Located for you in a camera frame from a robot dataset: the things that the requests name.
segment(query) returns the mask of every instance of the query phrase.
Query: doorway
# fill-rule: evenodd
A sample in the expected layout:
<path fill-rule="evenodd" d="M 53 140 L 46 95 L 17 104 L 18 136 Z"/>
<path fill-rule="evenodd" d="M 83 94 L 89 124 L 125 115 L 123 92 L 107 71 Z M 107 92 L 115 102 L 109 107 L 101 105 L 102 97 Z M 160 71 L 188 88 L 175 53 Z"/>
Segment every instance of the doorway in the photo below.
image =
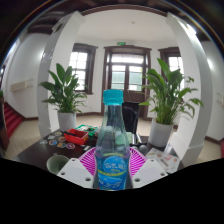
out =
<path fill-rule="evenodd" d="M 124 102 L 146 101 L 149 90 L 142 86 L 147 84 L 143 76 L 151 67 L 150 50 L 135 46 L 105 47 L 102 94 L 106 89 L 120 89 Z M 147 113 L 147 106 L 139 107 L 139 117 L 146 119 Z"/>

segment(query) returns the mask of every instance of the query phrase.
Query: blue bottle cap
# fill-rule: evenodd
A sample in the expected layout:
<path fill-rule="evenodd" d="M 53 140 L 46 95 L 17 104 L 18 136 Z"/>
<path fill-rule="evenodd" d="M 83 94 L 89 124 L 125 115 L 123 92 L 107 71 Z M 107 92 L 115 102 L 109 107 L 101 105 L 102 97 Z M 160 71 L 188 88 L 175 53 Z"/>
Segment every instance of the blue bottle cap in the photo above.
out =
<path fill-rule="evenodd" d="M 121 105 L 123 103 L 123 91 L 119 89 L 107 89 L 103 92 L 105 105 Z"/>

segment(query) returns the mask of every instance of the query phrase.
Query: chair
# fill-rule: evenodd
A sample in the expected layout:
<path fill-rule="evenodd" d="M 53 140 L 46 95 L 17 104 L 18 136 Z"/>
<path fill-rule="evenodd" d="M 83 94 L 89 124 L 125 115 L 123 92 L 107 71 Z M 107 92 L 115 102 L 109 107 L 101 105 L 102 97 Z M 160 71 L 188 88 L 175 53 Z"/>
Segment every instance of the chair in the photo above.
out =
<path fill-rule="evenodd" d="M 139 103 L 136 102 L 124 102 L 122 104 L 122 114 L 125 129 L 127 132 L 136 134 L 139 116 Z"/>

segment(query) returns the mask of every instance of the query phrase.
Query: white pillar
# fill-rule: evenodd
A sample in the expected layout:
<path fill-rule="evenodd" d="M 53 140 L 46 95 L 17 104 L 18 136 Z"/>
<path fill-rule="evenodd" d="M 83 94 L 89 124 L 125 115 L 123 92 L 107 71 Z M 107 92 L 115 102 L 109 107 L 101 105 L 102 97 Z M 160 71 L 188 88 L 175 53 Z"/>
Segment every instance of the white pillar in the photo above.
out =
<path fill-rule="evenodd" d="M 190 32 L 186 22 L 168 13 L 167 24 L 172 28 L 183 59 L 184 75 L 194 78 L 191 88 L 197 88 L 185 95 L 184 101 L 190 98 L 199 98 L 204 108 L 197 105 L 195 116 L 191 119 L 181 114 L 177 132 L 170 144 L 182 160 L 184 166 L 195 164 L 203 146 L 212 111 L 212 79 L 205 52 L 195 34 Z"/>
<path fill-rule="evenodd" d="M 53 78 L 49 75 L 48 70 L 56 73 L 56 63 L 60 63 L 65 69 L 69 65 L 69 59 L 75 43 L 76 35 L 80 25 L 84 22 L 84 17 L 78 12 L 74 12 L 63 17 L 54 26 L 57 28 L 61 24 L 58 31 L 53 32 L 45 47 L 41 60 L 38 84 L 48 81 L 54 83 Z M 39 86 L 37 88 L 37 109 L 39 117 L 39 131 L 41 138 L 49 135 L 51 132 L 59 128 L 57 111 L 53 106 L 47 106 L 42 100 L 48 99 L 50 91 Z"/>

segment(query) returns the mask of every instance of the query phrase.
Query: white flower pot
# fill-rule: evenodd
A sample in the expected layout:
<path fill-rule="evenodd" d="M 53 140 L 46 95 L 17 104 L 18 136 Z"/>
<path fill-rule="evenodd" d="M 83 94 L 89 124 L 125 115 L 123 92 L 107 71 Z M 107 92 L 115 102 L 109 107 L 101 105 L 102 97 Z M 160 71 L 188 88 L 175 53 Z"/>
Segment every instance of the white flower pot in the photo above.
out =
<path fill-rule="evenodd" d="M 58 122 L 61 131 L 68 131 L 76 128 L 76 113 L 58 112 Z"/>
<path fill-rule="evenodd" d="M 169 140 L 170 134 L 172 132 L 172 129 L 173 129 L 173 124 L 171 125 L 159 124 L 159 123 L 156 123 L 154 119 L 152 119 L 148 142 L 151 145 L 154 145 L 157 147 L 166 146 Z"/>

